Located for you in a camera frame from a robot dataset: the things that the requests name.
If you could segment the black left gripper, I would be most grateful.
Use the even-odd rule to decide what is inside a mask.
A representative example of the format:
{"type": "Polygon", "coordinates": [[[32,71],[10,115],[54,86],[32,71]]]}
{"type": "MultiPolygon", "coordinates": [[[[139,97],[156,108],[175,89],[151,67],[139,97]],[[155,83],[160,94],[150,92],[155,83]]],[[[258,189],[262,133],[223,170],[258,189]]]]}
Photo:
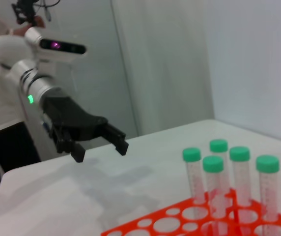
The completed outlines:
{"type": "Polygon", "coordinates": [[[126,155],[129,147],[126,134],[109,124],[106,118],[87,113],[71,97],[47,96],[42,109],[51,122],[49,134],[57,153],[71,154],[77,163],[82,163],[85,149],[77,142],[97,138],[101,130],[101,137],[113,144],[120,155],[126,155]]]}

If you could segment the person's bare hand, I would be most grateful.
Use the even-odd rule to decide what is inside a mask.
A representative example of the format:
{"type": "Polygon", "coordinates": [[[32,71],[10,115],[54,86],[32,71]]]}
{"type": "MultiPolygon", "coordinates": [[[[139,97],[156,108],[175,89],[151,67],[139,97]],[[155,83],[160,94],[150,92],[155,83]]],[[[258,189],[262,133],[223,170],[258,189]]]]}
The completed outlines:
{"type": "MultiPolygon", "coordinates": [[[[36,27],[45,28],[45,23],[40,16],[35,16],[34,23],[35,23],[36,27]]],[[[24,37],[27,30],[30,29],[31,27],[33,27],[33,24],[28,24],[28,25],[18,28],[18,29],[9,29],[7,31],[7,34],[24,37]]]]}

